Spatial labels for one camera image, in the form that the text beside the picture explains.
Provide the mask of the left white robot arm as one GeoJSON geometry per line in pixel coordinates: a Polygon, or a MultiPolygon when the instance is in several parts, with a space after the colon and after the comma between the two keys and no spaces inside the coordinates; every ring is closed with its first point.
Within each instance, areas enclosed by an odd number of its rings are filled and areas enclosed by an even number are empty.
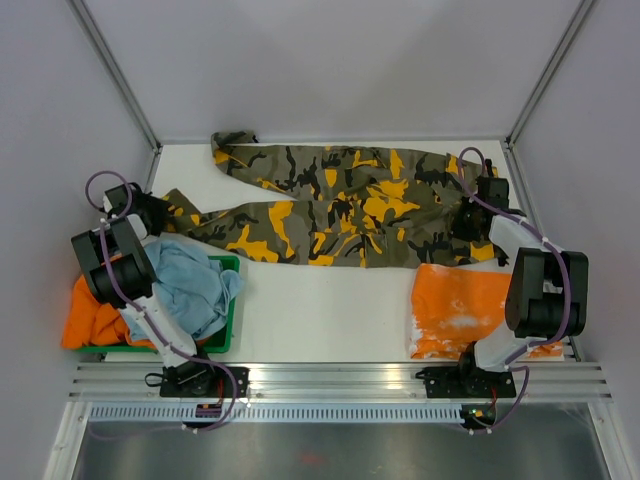
{"type": "Polygon", "coordinates": [[[168,204],[125,182],[104,193],[100,225],[71,238],[91,294],[147,335],[163,361],[145,382],[166,398],[204,398],[224,392],[223,374],[160,302],[160,284],[142,241],[162,226],[168,204]]]}

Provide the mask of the camouflage trousers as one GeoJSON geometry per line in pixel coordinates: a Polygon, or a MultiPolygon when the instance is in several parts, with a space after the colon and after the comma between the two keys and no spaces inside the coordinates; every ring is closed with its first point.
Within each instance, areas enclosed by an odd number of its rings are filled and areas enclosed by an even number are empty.
{"type": "Polygon", "coordinates": [[[178,190],[164,196],[163,228],[248,259],[291,265],[447,267],[506,254],[456,218],[483,172],[450,154],[365,146],[260,145],[252,132],[217,132],[215,167],[278,194],[202,212],[178,190]]]}

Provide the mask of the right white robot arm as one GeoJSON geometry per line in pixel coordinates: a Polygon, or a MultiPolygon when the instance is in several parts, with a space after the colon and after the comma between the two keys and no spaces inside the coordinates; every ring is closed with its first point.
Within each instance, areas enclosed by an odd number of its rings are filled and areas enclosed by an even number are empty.
{"type": "Polygon", "coordinates": [[[535,348],[580,334],[586,324],[589,261],[563,250],[509,208],[508,182],[482,176],[465,201],[456,233],[478,233],[512,262],[504,320],[487,337],[472,342],[446,374],[453,397],[515,396],[511,367],[535,348]]]}

